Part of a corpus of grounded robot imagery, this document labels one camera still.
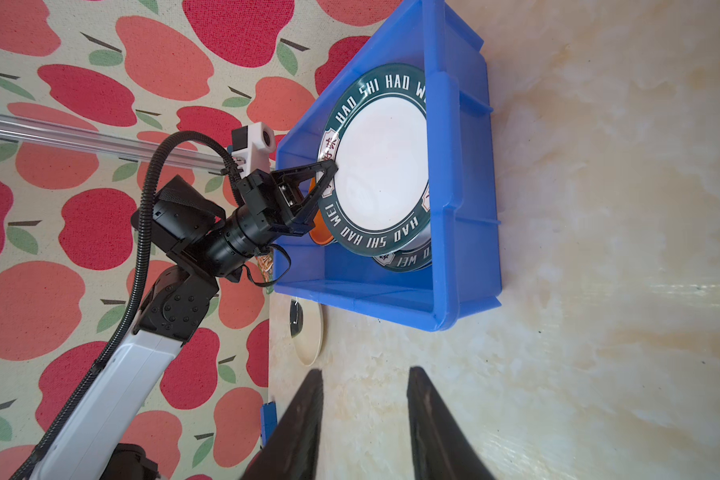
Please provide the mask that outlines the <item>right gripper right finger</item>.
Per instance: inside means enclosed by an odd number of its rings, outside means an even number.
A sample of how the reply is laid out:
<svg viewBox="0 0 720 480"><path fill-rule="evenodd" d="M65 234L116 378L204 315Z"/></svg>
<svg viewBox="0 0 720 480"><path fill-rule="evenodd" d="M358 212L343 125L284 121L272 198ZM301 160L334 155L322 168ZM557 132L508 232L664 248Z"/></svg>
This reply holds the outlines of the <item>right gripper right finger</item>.
<svg viewBox="0 0 720 480"><path fill-rule="evenodd" d="M415 479L494 479L422 367L409 370L407 399Z"/></svg>

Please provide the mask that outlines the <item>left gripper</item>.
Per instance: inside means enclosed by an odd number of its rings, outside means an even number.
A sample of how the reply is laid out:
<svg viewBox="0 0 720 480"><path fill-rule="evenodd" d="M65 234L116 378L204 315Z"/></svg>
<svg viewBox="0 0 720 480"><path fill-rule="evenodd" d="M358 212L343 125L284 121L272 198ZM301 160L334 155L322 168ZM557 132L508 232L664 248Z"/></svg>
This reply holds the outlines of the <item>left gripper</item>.
<svg viewBox="0 0 720 480"><path fill-rule="evenodd" d="M280 237L311 231L319 200L337 171L334 160L324 160L271 173L256 170L242 178L237 187L243 204L203 238L209 274L238 281L242 265Z"/></svg>

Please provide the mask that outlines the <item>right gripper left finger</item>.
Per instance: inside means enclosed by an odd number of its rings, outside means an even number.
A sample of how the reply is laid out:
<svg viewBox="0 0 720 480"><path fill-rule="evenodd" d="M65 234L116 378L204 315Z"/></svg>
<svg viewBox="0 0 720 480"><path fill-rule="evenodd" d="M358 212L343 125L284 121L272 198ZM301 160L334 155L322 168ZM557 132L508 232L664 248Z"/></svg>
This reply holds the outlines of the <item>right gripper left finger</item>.
<svg viewBox="0 0 720 480"><path fill-rule="evenodd" d="M311 369L242 479L315 479L323 399L322 372Z"/></svg>

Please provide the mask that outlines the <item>orange plate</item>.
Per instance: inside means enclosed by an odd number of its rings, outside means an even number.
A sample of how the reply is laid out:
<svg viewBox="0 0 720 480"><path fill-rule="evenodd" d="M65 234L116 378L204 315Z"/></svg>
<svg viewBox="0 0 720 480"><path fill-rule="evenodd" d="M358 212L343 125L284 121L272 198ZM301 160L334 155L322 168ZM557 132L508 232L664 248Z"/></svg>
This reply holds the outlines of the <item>orange plate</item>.
<svg viewBox="0 0 720 480"><path fill-rule="evenodd" d="M328 246L335 242L335 239L327 227L320 208L317 208L314 217L314 228L309 232L311 240L318 246Z"/></svg>

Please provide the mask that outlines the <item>plain cream plate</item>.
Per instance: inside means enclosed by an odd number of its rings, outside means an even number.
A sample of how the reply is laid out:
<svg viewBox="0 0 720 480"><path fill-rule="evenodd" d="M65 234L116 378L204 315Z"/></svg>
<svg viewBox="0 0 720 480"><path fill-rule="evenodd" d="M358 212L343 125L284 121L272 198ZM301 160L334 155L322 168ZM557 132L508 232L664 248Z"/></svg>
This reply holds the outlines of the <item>plain cream plate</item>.
<svg viewBox="0 0 720 480"><path fill-rule="evenodd" d="M289 332L298 360L304 366L313 365L323 344L323 307L314 301L292 297L289 307Z"/></svg>

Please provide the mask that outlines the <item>green-rim Hao Wei plate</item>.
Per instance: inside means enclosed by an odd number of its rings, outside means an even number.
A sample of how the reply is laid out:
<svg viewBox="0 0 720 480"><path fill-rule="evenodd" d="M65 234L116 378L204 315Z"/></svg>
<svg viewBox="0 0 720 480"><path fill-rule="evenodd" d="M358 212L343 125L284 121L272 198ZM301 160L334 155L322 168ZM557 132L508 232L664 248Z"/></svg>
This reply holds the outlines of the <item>green-rim Hao Wei plate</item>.
<svg viewBox="0 0 720 480"><path fill-rule="evenodd" d="M414 243L430 224L424 72L391 63L355 80L328 116L318 158L337 166L319 206L339 244L376 257Z"/></svg>
<svg viewBox="0 0 720 480"><path fill-rule="evenodd" d="M374 262L382 268L395 273L409 273L422 270L432 264L431 241L408 249L373 257Z"/></svg>

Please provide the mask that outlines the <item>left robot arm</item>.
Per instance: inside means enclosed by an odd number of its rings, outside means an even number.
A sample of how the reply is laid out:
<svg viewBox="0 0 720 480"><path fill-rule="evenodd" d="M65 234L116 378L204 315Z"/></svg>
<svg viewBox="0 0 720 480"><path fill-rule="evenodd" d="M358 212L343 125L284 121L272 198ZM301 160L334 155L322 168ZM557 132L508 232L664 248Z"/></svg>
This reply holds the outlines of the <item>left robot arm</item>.
<svg viewBox="0 0 720 480"><path fill-rule="evenodd" d="M25 464L19 479L157 479L146 450L124 435L147 396L204 320L221 279L249 275L247 261L281 236L313 225L332 160L267 173L237 185L231 214L183 178L157 182L151 164L133 221L137 265L124 318Z"/></svg>

